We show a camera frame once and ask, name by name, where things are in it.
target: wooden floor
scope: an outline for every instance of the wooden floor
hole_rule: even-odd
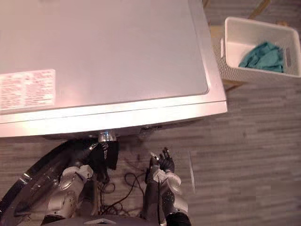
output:
[[[123,181],[125,172],[140,173],[148,165],[149,151],[159,153],[168,146],[193,225],[301,225],[301,81],[247,84],[228,94],[228,105],[226,114],[183,127],[121,137],[118,169],[110,171],[117,190],[105,201],[125,196],[129,190]],[[1,142],[0,197],[60,143]],[[142,195],[138,189],[134,193],[137,196],[131,195],[123,205],[139,211]]]

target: sticker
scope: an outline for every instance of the sticker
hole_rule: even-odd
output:
[[[55,70],[0,74],[0,110],[55,103]]]

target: green cloth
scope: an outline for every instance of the green cloth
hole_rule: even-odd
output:
[[[282,50],[270,42],[264,42],[251,50],[240,62],[239,67],[283,73]]]

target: wire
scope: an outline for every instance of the wire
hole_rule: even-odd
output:
[[[135,186],[135,185],[134,185],[134,187],[139,188],[140,191],[142,192],[142,195],[144,196],[144,191],[143,191],[143,189],[141,188],[141,185],[140,185],[140,183],[139,183],[139,181],[138,181],[138,177],[139,177],[139,176],[136,176],[134,173],[126,173],[126,174],[124,175],[124,180],[125,180],[126,184],[129,185],[129,186],[131,186],[131,184],[127,181],[127,176],[128,176],[128,175],[133,175],[133,176],[135,177],[135,180],[137,181],[138,186]]]
[[[100,215],[102,215],[102,214],[108,212],[108,210],[110,210],[111,208],[115,208],[114,206],[115,206],[116,204],[119,204],[119,203],[121,204],[121,202],[124,201],[124,200],[131,194],[131,192],[132,192],[132,190],[133,190],[133,188],[134,188],[134,186],[135,186],[136,181],[137,181],[137,183],[138,183],[138,186],[139,186],[140,190],[141,190],[142,193],[144,194],[144,191],[142,190],[142,188],[141,188],[141,186],[140,186],[140,183],[139,183],[139,181],[138,181],[138,177],[140,177],[140,176],[142,176],[142,175],[144,175],[144,174],[145,174],[145,173],[142,173],[142,174],[139,174],[138,176],[136,176],[134,173],[126,173],[126,174],[124,175],[126,184],[129,184],[128,181],[126,180],[126,178],[127,178],[128,175],[134,175],[134,177],[135,177],[135,180],[134,180],[134,182],[133,182],[132,185],[131,185],[130,191],[127,193],[127,195],[126,195],[124,198],[120,199],[119,201],[117,201],[117,202],[113,203],[112,205],[108,206],[107,208],[105,208],[105,209],[100,213]]]

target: laundry basket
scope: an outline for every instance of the laundry basket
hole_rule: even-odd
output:
[[[265,41],[281,48],[284,73],[238,66],[248,52]],[[228,17],[225,20],[224,33],[219,38],[213,38],[212,42],[223,79],[262,83],[301,78],[300,40],[293,28]]]

